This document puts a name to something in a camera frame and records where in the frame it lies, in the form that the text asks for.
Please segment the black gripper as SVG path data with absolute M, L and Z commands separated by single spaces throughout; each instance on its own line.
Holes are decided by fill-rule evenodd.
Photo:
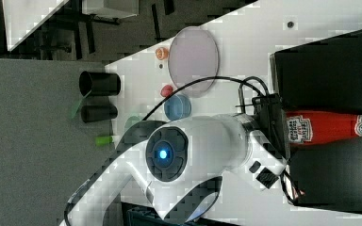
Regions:
M 277 93 L 266 97 L 254 97 L 255 119 L 270 144 L 271 154 L 276 158 L 290 159 L 286 113 L 282 109 L 281 98 Z

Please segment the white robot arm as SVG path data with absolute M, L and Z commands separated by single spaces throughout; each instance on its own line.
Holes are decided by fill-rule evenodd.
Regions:
M 269 139 L 274 133 L 274 94 L 252 100 L 255 114 L 139 121 L 110 157 L 67 201 L 59 226 L 102 226 L 107 208 L 130 180 L 159 217 L 182 224 L 218 199 L 229 171 L 263 191 L 280 179 L 287 161 Z

